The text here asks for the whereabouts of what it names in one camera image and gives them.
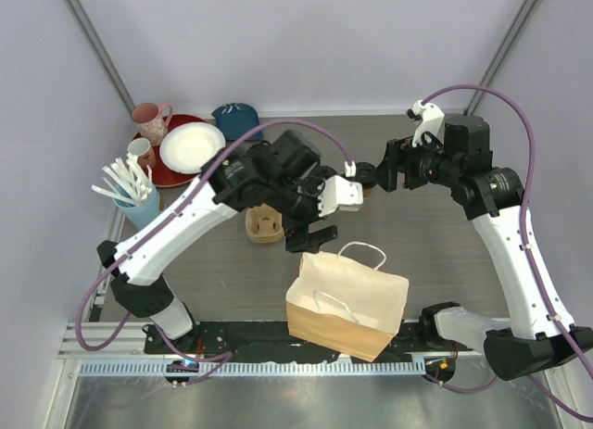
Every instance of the blue cup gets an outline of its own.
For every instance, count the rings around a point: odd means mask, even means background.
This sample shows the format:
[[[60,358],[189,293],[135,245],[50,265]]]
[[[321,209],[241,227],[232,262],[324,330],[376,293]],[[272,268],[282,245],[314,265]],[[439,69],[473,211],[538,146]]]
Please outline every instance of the blue cup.
[[[118,191],[126,196],[120,187],[118,187]],[[138,231],[145,228],[146,225],[152,222],[158,214],[160,214],[158,209],[160,206],[160,195],[154,185],[152,187],[152,193],[150,193],[148,198],[140,205],[133,206],[117,199],[113,199],[113,202],[115,202],[115,205],[136,226]]]

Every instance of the brown paper bag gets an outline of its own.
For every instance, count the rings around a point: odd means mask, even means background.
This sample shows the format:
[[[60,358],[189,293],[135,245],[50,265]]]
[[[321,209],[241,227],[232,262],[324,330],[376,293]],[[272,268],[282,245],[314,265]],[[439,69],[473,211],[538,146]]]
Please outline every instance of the brown paper bag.
[[[368,246],[383,255],[374,268],[342,252]],[[385,253],[362,242],[346,244],[337,255],[303,253],[299,275],[286,292],[290,335],[373,361],[397,334],[409,281],[378,269]]]

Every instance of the white plate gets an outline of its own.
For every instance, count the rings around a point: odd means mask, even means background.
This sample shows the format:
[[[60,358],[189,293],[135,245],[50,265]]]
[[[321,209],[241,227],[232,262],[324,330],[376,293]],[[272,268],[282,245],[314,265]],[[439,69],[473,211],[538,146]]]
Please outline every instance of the white plate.
[[[195,174],[226,146],[216,126],[195,121],[178,126],[160,144],[160,158],[173,171]]]

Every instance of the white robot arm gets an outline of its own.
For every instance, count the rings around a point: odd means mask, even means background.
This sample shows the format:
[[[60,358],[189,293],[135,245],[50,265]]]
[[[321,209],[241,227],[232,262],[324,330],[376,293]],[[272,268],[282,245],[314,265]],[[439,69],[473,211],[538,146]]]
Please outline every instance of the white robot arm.
[[[374,172],[377,183],[387,192],[394,191],[397,175],[402,173],[404,188],[435,183],[451,190],[451,197],[463,207],[486,244],[511,318],[510,322],[492,320],[456,303],[437,304],[423,309],[420,319],[427,342],[458,341],[477,350],[486,355],[503,380],[561,365],[574,357],[556,320],[570,329],[582,349],[593,347],[593,331],[574,325],[550,280],[527,210],[531,254],[556,310],[556,316],[549,316],[522,247],[523,185],[515,171],[492,166],[489,125],[477,116],[451,118],[440,142],[436,134],[444,115],[436,105],[417,102],[408,115],[419,122],[418,128],[412,137],[387,143],[383,161]]]
[[[262,203],[283,213],[288,251],[318,251],[321,244],[336,238],[336,227],[310,233],[309,225],[338,209],[356,211],[362,204],[360,183],[320,166],[320,159],[319,151],[293,131],[285,132],[273,144],[240,148],[182,209],[199,184],[195,178],[184,194],[142,231],[119,244],[106,241],[99,246],[105,267],[129,255],[114,272],[111,289],[116,300],[134,316],[157,324],[180,350],[190,347],[196,340],[196,322],[165,281],[165,268],[210,229]],[[354,171],[354,165],[346,165],[345,176]],[[163,227],[171,215],[175,218]],[[132,255],[131,248],[155,230],[158,235]]]

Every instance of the gray table surface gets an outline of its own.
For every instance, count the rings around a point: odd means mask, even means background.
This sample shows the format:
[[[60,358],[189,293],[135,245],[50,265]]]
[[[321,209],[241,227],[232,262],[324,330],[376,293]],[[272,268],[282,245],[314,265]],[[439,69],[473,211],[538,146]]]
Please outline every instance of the gray table surface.
[[[337,134],[355,160],[377,164],[385,142],[405,137],[414,124],[405,116],[309,118]],[[265,132],[273,140],[285,127]],[[302,131],[323,152],[323,164],[342,168],[343,158],[328,139]],[[169,205],[184,188],[160,190]],[[336,252],[345,243],[364,241],[382,248],[382,270],[410,279],[406,318],[417,318],[423,307],[457,301],[466,309],[491,317],[508,316],[492,261],[463,210],[449,190],[429,185],[415,191],[385,193],[375,188],[360,212],[338,212],[323,224],[338,225],[339,237],[325,245]],[[135,233],[126,221],[121,239]],[[371,265],[377,256],[352,248],[348,256]],[[211,230],[189,246],[165,270],[176,295],[197,320],[285,320],[284,296],[296,279],[299,255],[284,251],[284,241],[252,244],[246,236],[245,212]],[[123,308],[108,294],[101,321],[117,321]]]

